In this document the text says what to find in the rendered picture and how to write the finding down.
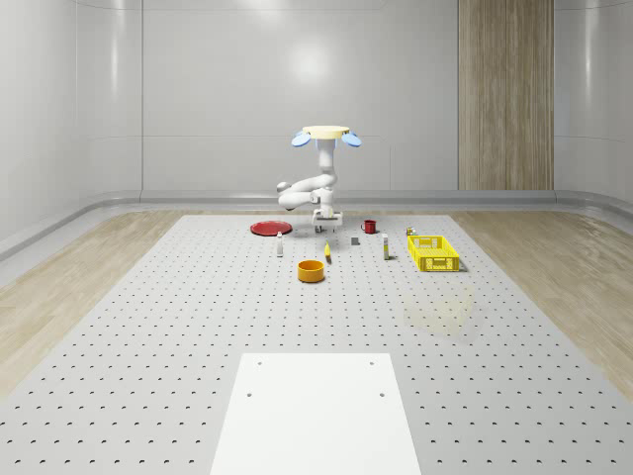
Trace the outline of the yellow basket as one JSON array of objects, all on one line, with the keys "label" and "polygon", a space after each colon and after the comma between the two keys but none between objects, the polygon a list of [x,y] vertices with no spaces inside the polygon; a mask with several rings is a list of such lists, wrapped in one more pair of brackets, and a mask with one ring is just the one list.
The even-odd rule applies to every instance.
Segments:
[{"label": "yellow basket", "polygon": [[420,271],[458,271],[459,254],[443,236],[408,236],[407,250]]}]

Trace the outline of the white board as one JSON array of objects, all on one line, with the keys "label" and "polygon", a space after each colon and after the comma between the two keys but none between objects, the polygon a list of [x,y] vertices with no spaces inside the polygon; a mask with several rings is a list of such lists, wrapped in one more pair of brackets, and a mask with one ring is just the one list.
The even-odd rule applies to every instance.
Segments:
[{"label": "white board", "polygon": [[245,353],[211,475],[420,475],[387,353]]}]

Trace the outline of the yellow bowl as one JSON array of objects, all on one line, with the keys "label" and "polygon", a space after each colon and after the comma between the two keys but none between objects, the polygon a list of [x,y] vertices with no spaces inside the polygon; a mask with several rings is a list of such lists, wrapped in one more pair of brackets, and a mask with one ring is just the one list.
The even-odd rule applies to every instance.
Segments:
[{"label": "yellow bowl", "polygon": [[318,260],[303,260],[298,263],[298,279],[305,283],[318,283],[324,279],[324,264]]}]

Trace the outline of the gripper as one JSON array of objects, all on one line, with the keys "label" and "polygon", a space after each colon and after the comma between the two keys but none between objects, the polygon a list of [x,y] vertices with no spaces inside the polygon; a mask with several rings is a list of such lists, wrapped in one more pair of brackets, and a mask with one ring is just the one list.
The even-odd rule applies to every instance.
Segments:
[{"label": "gripper", "polygon": [[313,212],[312,225],[318,234],[326,229],[335,230],[342,225],[342,217],[343,215],[339,212],[331,211],[328,215],[324,214],[322,209],[317,209]]}]

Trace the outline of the red plate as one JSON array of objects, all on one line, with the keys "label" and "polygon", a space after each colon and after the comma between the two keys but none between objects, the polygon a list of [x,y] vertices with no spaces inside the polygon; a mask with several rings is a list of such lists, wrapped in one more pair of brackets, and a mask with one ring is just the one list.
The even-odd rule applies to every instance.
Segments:
[{"label": "red plate", "polygon": [[262,237],[275,237],[278,234],[285,235],[293,230],[291,224],[283,221],[263,221],[250,226],[253,234]]}]

